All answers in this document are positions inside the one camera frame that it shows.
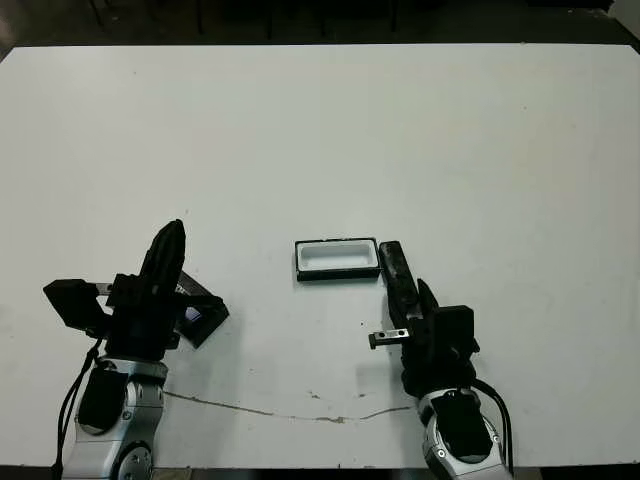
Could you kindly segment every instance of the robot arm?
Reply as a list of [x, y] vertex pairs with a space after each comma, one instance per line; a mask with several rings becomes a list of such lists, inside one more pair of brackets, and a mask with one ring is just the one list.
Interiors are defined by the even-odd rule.
[[[409, 395], [419, 399], [429, 468], [441, 479], [511, 478], [504, 465], [505, 457], [510, 463], [510, 445], [501, 449], [500, 437], [480, 413], [480, 400], [472, 390], [495, 393], [476, 379], [470, 361], [480, 350], [473, 334], [473, 310], [462, 305], [440, 307], [420, 279], [416, 289], [399, 242], [381, 243], [380, 261], [394, 330], [370, 334], [369, 344], [372, 349], [402, 345], [402, 383]], [[499, 406], [509, 444], [511, 423], [504, 402]]]
[[[228, 316], [221, 298], [182, 272], [185, 232], [174, 220], [156, 235], [138, 275], [116, 275], [111, 284], [55, 280], [44, 292], [66, 326], [97, 339], [87, 354], [58, 421], [54, 478], [147, 480], [153, 441], [162, 416], [167, 349], [178, 333], [198, 347]], [[106, 295], [107, 315], [96, 297]], [[106, 355], [97, 358], [106, 340]], [[82, 376], [95, 366], [80, 401], [76, 443], [62, 469], [62, 445]]]

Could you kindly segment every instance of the crack on table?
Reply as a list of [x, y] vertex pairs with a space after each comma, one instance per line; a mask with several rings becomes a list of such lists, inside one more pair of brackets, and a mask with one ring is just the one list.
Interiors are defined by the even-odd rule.
[[236, 410], [239, 412], [253, 413], [255, 415], [263, 415], [265, 417], [283, 418], [287, 420], [303, 420], [307, 422], [329, 422], [329, 423], [337, 423], [340, 425], [346, 422], [367, 421], [374, 417], [377, 417], [378, 415], [383, 415], [385, 413], [399, 412], [402, 410], [412, 410], [414, 408], [412, 406], [386, 408], [384, 410], [380, 410], [378, 412], [373, 412], [369, 415], [365, 415], [364, 417], [301, 417], [299, 415], [281, 415], [275, 412], [268, 412], [266, 410], [257, 410], [255, 408], [239, 407], [237, 405], [231, 405], [231, 404], [222, 403], [222, 402], [214, 402], [211, 400], [202, 400], [201, 398], [198, 398], [195, 396], [181, 395], [179, 393], [169, 392], [167, 390], [164, 390], [164, 394], [169, 397], [177, 398], [180, 400], [186, 400], [188, 402], [199, 403], [201, 405], [213, 405], [214, 407], [228, 408], [230, 410]]

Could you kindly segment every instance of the dark floor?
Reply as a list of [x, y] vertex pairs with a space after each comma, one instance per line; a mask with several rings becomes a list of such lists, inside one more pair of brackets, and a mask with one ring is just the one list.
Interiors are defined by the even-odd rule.
[[104, 2], [95, 0], [100, 26], [89, 0], [49, 0], [44, 12], [26, 8], [30, 2], [0, 0], [0, 51], [14, 45], [404, 42], [628, 43], [640, 51], [640, 42], [603, 10], [532, 7], [534, 0], [398, 0], [395, 31], [394, 0]]

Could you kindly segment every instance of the table surface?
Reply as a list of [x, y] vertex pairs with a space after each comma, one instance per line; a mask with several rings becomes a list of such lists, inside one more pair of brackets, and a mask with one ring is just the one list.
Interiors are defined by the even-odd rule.
[[90, 345], [42, 287], [137, 272], [173, 218], [231, 316], [165, 357], [159, 466], [423, 467], [398, 347], [367, 343], [382, 281], [295, 281], [295, 240], [349, 236], [400, 240], [441, 304], [475, 310], [517, 465], [637, 460], [638, 85], [622, 46], [14, 50], [0, 464], [53, 462]]

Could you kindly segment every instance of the black cable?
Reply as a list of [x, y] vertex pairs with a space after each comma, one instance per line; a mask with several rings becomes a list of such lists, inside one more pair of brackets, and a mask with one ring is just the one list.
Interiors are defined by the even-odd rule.
[[58, 414], [56, 461], [51, 467], [54, 480], [62, 478], [62, 449], [64, 447], [64, 439], [67, 436], [69, 421], [71, 420], [71, 415], [73, 413], [73, 405], [76, 403], [76, 397], [78, 396], [78, 392], [80, 391], [82, 379], [91, 368], [93, 361], [98, 358], [98, 349], [100, 348], [101, 343], [102, 338], [99, 338], [93, 345], [93, 347], [89, 349], [85, 356], [84, 363], [82, 364], [82, 368], [80, 369], [80, 373], [71, 384], [69, 391], [62, 401], [62, 407], [60, 407], [60, 413]]
[[509, 417], [509, 410], [507, 409], [507, 405], [506, 403], [504, 403], [504, 400], [502, 399], [500, 394], [488, 383], [476, 379], [473, 381], [471, 386], [489, 396], [494, 402], [496, 402], [498, 408], [500, 409], [500, 416], [502, 417], [502, 431], [505, 437], [503, 445], [503, 456], [505, 457], [505, 462], [507, 462], [509, 473], [513, 475], [513, 438], [511, 432], [511, 418]]

